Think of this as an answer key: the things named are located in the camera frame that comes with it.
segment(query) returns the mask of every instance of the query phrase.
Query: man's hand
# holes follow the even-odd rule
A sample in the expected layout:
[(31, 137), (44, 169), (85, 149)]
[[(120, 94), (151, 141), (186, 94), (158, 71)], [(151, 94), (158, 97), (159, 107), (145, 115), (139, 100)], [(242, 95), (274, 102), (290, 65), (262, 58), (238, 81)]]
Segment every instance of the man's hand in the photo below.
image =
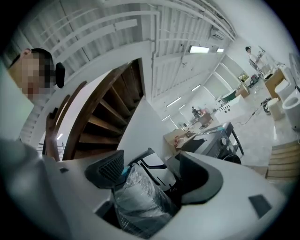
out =
[(56, 125), (56, 123), (55, 123), (54, 119), (51, 118), (51, 113), (48, 114), (47, 119), (46, 119), (45, 137), (51, 138), (51, 139), (56, 137), (56, 133), (54, 132), (55, 125)]
[(55, 159), (56, 162), (60, 160), (57, 143), (56, 143), (56, 131), (55, 131), (56, 122), (51, 118), (51, 113), (47, 116), (46, 119), (46, 134), (45, 134), (45, 142), (46, 142), (46, 154)]

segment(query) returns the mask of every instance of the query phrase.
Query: green object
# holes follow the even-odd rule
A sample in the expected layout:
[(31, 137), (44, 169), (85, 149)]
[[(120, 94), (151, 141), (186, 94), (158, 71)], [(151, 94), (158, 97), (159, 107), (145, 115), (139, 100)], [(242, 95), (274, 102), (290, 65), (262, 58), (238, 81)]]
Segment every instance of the green object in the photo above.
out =
[(230, 92), (230, 93), (224, 95), (224, 96), (222, 97), (222, 100), (225, 101), (225, 102), (229, 102), (229, 101), (235, 99), (235, 98), (236, 98), (235, 92), (236, 92), (236, 90), (233, 90), (232, 92)]

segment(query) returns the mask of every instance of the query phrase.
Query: toilet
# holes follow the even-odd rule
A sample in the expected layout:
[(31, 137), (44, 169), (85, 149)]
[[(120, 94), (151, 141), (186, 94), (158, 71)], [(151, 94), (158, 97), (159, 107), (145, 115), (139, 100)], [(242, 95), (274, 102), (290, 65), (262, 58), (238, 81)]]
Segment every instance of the toilet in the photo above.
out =
[(283, 102), (282, 108), (295, 131), (300, 131), (300, 92), (295, 89)]
[(275, 92), (280, 96), (282, 102), (293, 92), (295, 84), (291, 84), (286, 79), (275, 88)]

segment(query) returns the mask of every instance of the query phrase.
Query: white beam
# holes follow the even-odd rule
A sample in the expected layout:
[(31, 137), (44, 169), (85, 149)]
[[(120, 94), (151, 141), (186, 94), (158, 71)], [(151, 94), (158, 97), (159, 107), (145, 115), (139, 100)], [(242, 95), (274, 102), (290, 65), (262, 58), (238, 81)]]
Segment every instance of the white beam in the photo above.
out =
[(224, 35), (226, 35), (232, 41), (235, 40), (235, 38), (231, 37), (223, 28), (221, 28), (219, 25), (214, 23), (211, 19), (205, 17), (204, 15), (193, 10), (192, 8), (186, 7), (186, 6), (178, 4), (178, 3), (174, 3), (174, 2), (170, 2), (170, 1), (166, 1), (166, 0), (107, 0), (104, 2), (104, 6), (106, 8), (111, 8), (111, 7), (118, 6), (118, 5), (132, 4), (132, 3), (148, 3), (148, 4), (155, 4), (155, 5), (162, 5), (162, 6), (165, 6), (168, 8), (174, 8), (179, 11), (189, 13), (193, 16), (202, 18), (203, 20), (207, 21), (211, 25), (215, 26), (217, 29), (219, 29), (220, 32), (222, 32)]

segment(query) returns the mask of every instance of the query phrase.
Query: white toilet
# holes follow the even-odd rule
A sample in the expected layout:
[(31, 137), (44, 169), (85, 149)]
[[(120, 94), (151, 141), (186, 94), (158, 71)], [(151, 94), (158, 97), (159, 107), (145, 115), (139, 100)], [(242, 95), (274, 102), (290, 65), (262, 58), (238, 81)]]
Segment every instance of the white toilet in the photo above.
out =
[(300, 92), (295, 89), (283, 102), (282, 108), (295, 131), (300, 131)]
[(278, 92), (286, 97), (288, 91), (294, 86), (294, 90), (283, 101), (282, 108), (295, 131), (300, 131), (300, 57), (297, 54), (289, 53), (291, 69), (281, 67), (281, 71), (289, 83), (284, 89), (278, 89)]
[(293, 92), (295, 84), (291, 84), (286, 79), (275, 88), (275, 92), (280, 96), (282, 102)]

